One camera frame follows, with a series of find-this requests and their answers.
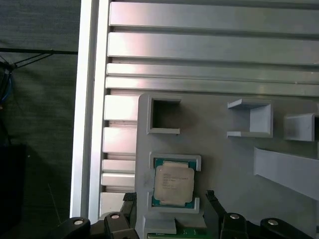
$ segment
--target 3d-printed tray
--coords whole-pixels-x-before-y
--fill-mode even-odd
[[[154,115],[149,103],[152,99],[178,99],[176,104],[159,104],[156,109],[157,128],[179,129],[179,134],[162,130],[148,131],[148,120]],[[227,137],[230,131],[251,129],[250,114],[246,110],[229,109],[229,103],[271,103],[268,137]],[[254,174],[254,150],[317,158],[317,143],[286,140],[284,118],[317,112],[317,104],[306,100],[279,98],[243,98],[191,94],[144,94],[139,98],[135,190],[137,192],[136,230],[141,238],[147,233],[175,233],[174,219],[185,226],[204,226],[202,219],[204,193],[215,191],[217,198],[229,212],[237,212],[259,223],[267,217],[280,218],[310,236],[316,233],[316,200]],[[151,153],[201,156],[201,171],[195,175],[194,193],[199,195],[199,213],[159,212],[150,210],[149,200],[154,191],[155,169]]]

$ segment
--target metal strip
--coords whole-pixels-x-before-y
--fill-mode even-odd
[[[110,160],[126,160],[126,161],[135,161],[135,156],[131,155],[118,155],[118,154],[111,154],[108,153],[106,159]]]
[[[108,64],[108,76],[319,84],[319,72],[151,64]]]
[[[170,78],[108,77],[107,88],[218,92],[283,96],[319,96],[318,85],[274,84]]]
[[[163,2],[162,0],[126,0],[127,2]],[[194,0],[165,0],[166,3],[194,4]],[[306,8],[318,7],[318,0],[196,0],[196,4],[259,6],[279,8]]]
[[[105,186],[105,192],[107,192],[107,193],[132,193],[132,192],[134,192],[134,187]]]
[[[108,173],[135,173],[135,161],[103,160],[102,168]]]
[[[104,128],[103,152],[135,154],[136,134],[136,128]]]
[[[316,10],[112,2],[111,26],[319,34]]]
[[[134,187],[134,173],[103,173],[103,186]]]
[[[318,65],[319,42],[179,34],[109,34],[110,57]]]
[[[88,217],[91,105],[98,2],[82,1],[74,112],[70,217]]]
[[[105,120],[138,120],[138,96],[105,96]]]
[[[89,220],[95,223],[100,213],[102,133],[107,64],[109,0],[99,1],[98,34],[96,47],[93,125],[91,147],[91,174],[89,193]]]

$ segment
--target gray bracket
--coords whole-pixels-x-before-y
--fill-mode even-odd
[[[318,130],[318,114],[291,115],[284,118],[284,132],[287,140],[315,141]]]
[[[161,97],[152,97],[149,96],[148,98],[148,121],[147,121],[147,134],[149,133],[172,133],[172,134],[180,134],[179,128],[163,128],[163,127],[156,127],[154,125],[154,111],[156,107],[156,103],[164,103],[167,105],[179,105],[181,99],[168,96],[167,98],[165,96]]]
[[[228,109],[242,111],[249,128],[244,131],[228,131],[227,137],[273,137],[273,106],[271,101],[256,99],[240,99],[228,103]]]
[[[148,192],[148,211],[159,213],[199,213],[199,198],[194,198],[194,208],[153,207],[153,192]]]
[[[154,160],[156,158],[169,158],[170,161],[180,161],[181,159],[196,161],[196,171],[201,170],[201,156],[188,154],[169,154],[169,153],[150,153],[149,168],[154,169]]]
[[[319,200],[319,160],[255,148],[254,175]]]

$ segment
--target metal slat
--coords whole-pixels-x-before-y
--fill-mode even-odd
[[[135,156],[108,153],[105,159],[135,161]]]
[[[102,193],[100,216],[104,213],[119,212],[125,193]]]
[[[103,186],[134,187],[134,173],[103,173]]]
[[[135,161],[103,160],[103,172],[109,173],[135,173]]]
[[[171,78],[108,77],[107,88],[220,92],[283,96],[319,96],[318,85],[213,81]]]
[[[104,128],[103,152],[135,154],[136,134],[136,128]]]
[[[162,0],[125,0],[127,2],[163,2]],[[165,3],[194,4],[194,0],[165,0]],[[196,4],[260,6],[279,8],[307,8],[318,7],[318,0],[196,0]]]
[[[234,36],[109,33],[110,57],[318,65],[319,42]]]
[[[109,6],[110,0],[99,0],[90,161],[89,219],[91,223],[98,220],[101,207],[103,111],[106,65],[108,63]]]
[[[109,120],[108,126],[115,127],[115,128],[136,128],[137,122],[136,121]]]
[[[108,64],[109,76],[319,84],[319,72],[151,64]]]
[[[105,120],[137,121],[138,96],[105,96]]]
[[[319,34],[316,10],[164,3],[111,3],[111,26]]]

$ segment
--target square holder slot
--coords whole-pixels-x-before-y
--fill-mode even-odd
[[[149,133],[172,133],[180,134],[179,128],[174,128],[178,122],[167,117],[178,112],[180,98],[159,98],[149,96],[147,134]]]
[[[319,140],[319,115],[313,113],[285,116],[284,134],[286,140]]]
[[[228,109],[237,110],[246,125],[238,131],[228,131],[227,137],[273,137],[273,106],[271,101],[240,99],[228,103]]]

